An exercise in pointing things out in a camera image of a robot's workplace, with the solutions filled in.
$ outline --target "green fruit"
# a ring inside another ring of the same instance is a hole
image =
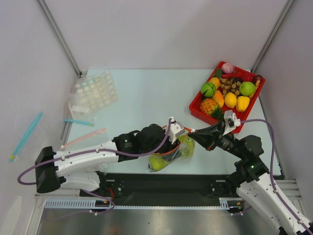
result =
[[[239,87],[239,92],[244,96],[250,96],[254,91],[255,87],[252,82],[243,82]]]
[[[216,91],[216,86],[212,82],[206,82],[201,87],[201,94],[205,97],[212,97]]]
[[[170,162],[165,161],[161,156],[151,155],[149,157],[149,168],[152,171],[159,171],[165,168]]]

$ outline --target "green apple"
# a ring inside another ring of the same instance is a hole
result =
[[[239,87],[239,92],[244,96],[250,96],[254,91],[255,87],[252,82],[243,82]]]

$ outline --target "metal frame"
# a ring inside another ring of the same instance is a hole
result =
[[[43,198],[35,198],[33,201],[33,211],[28,222],[28,226],[24,231],[24,235],[35,235],[37,234],[40,219],[44,212],[46,199]]]
[[[140,206],[115,206],[114,209],[145,209],[145,210],[228,210],[227,199],[220,198],[219,206],[207,207],[140,207]],[[107,209],[108,207],[97,207],[97,199],[48,199],[45,208],[49,209]]]
[[[68,61],[70,62],[71,66],[73,67],[74,71],[76,72],[77,76],[81,76],[81,72],[80,69],[75,61],[75,58],[72,54],[72,52],[70,51],[61,31],[59,30],[58,25],[56,24],[45,0],[36,0],[41,12],[43,13],[48,25],[50,26],[50,29],[52,31],[52,33],[54,34],[56,40],[58,41],[62,51],[64,52],[66,58],[68,59]]]
[[[255,71],[258,69],[261,61],[263,60],[265,54],[267,53],[270,45],[272,44],[272,42],[274,41],[277,33],[279,32],[279,29],[281,28],[281,26],[283,25],[283,23],[285,22],[288,14],[290,13],[290,11],[292,10],[292,8],[294,7],[294,4],[297,2],[298,0],[288,0],[287,3],[285,4],[282,12],[280,13],[271,33],[268,36],[268,39],[266,40],[260,54],[258,55],[256,61],[254,62],[252,68],[251,68],[251,72],[255,73]]]

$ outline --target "yellow bell pepper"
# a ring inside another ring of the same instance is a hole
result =
[[[237,98],[236,109],[238,112],[244,112],[248,108],[250,99],[247,96],[240,96]]]

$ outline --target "blue straw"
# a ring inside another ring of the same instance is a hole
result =
[[[63,121],[83,124],[83,125],[87,125],[87,126],[93,126],[92,122],[87,122],[87,121],[80,121],[80,120],[73,120],[73,119],[64,119]]]
[[[38,122],[40,121],[41,117],[43,116],[43,113],[40,112],[36,118],[33,120],[33,122],[30,124],[30,126],[28,127],[28,129],[26,130],[26,132],[24,133],[22,139],[20,140],[18,146],[16,147],[16,149],[14,150],[13,154],[11,155],[9,161],[10,162],[14,162],[16,156],[19,154],[19,152],[21,151],[21,149],[24,147],[24,145],[26,144],[27,140],[29,139],[30,135],[33,133],[33,131],[35,130],[35,127],[37,126]]]

